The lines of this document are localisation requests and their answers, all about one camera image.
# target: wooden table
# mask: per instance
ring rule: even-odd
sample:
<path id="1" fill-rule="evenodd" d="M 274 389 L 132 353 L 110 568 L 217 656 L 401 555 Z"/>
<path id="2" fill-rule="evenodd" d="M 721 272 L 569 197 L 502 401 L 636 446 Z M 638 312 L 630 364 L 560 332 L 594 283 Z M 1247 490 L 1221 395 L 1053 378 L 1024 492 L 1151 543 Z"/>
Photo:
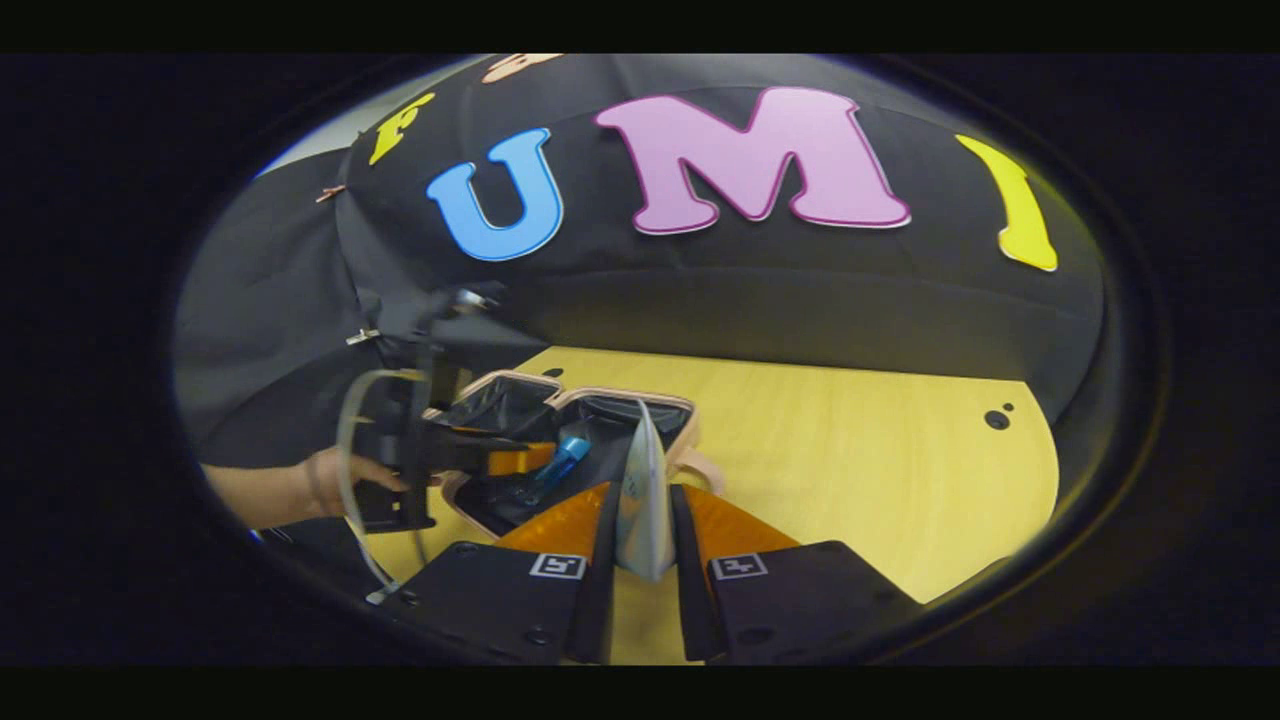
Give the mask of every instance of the wooden table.
<path id="1" fill-rule="evenodd" d="M 726 500 L 801 543 L 845 542 L 919 602 L 1016 551 L 1057 496 L 1053 438 L 1021 382 L 573 347 L 517 369 L 549 368 L 563 369 L 566 389 L 694 401 L 699 450 L 723 469 Z M 1007 428 L 988 425 L 992 410 Z M 431 492 L 430 557 L 457 541 L 493 542 Z M 369 539 L 396 579 L 421 569 L 408 533 Z M 650 584 L 620 569 L 616 582 L 613 662 L 686 664 L 675 571 Z"/>

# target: letter u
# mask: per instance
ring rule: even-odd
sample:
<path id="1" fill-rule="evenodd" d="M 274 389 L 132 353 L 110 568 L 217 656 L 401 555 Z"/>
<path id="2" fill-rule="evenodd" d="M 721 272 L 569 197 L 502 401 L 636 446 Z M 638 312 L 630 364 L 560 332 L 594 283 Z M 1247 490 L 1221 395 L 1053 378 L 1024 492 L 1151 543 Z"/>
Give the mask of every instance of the letter u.
<path id="1" fill-rule="evenodd" d="M 426 196 L 440 206 L 444 224 L 463 252 L 476 260 L 498 263 L 529 255 L 556 236 L 564 217 L 564 202 L 543 156 L 543 143 L 550 136 L 547 128 L 525 131 L 489 151 L 489 161 L 507 165 L 525 206 L 525 214 L 512 225 L 497 228 L 485 218 L 471 187 L 476 172 L 474 163 L 444 170 L 426 187 Z"/>

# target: letter m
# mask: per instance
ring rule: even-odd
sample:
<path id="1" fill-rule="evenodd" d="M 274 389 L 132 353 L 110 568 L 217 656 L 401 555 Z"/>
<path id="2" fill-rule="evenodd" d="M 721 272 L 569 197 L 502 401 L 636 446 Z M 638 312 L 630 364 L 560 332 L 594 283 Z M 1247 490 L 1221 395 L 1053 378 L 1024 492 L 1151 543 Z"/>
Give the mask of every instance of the letter m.
<path id="1" fill-rule="evenodd" d="M 824 225 L 904 225 L 911 210 L 890 191 L 856 110 L 852 100 L 831 92 L 771 87 L 746 131 L 671 96 L 614 105 L 595 123 L 616 128 L 631 151 L 645 199 L 634 220 L 643 233 L 690 232 L 719 218 L 716 205 L 694 195 L 690 169 L 745 218 L 768 218 L 792 158 L 804 178 L 791 200 L 797 217 Z"/>

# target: white paper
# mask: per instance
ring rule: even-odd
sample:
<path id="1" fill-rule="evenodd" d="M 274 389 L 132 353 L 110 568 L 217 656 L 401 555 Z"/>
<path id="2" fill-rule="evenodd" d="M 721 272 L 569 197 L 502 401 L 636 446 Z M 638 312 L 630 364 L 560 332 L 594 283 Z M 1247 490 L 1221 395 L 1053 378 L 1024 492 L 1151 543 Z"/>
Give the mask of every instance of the white paper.
<path id="1" fill-rule="evenodd" d="M 618 497 L 617 564 L 650 582 L 676 562 L 667 456 L 649 409 L 640 402 L 640 423 L 631 438 L 622 493 Z"/>

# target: white cable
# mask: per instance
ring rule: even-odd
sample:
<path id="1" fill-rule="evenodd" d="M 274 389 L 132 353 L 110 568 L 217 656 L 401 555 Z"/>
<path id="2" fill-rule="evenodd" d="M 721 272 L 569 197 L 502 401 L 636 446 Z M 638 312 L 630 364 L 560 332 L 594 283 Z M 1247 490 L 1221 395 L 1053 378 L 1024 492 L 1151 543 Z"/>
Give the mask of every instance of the white cable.
<path id="1" fill-rule="evenodd" d="M 365 546 L 365 520 L 360 515 L 360 506 L 356 503 L 356 493 L 351 484 L 351 447 L 356 438 L 356 419 L 360 416 L 360 406 L 365 401 L 365 395 L 370 386 L 381 378 L 417 379 L 417 375 L 404 370 L 370 370 L 351 383 L 347 397 L 342 402 L 342 414 L 338 415 L 338 489 L 342 493 L 342 505 L 347 511 L 347 518 L 355 525 L 356 542 L 360 544 L 360 553 L 365 556 L 365 564 L 372 570 L 378 580 L 383 583 L 381 593 L 393 593 L 399 589 L 399 583 L 387 577 L 374 562 L 369 548 Z"/>

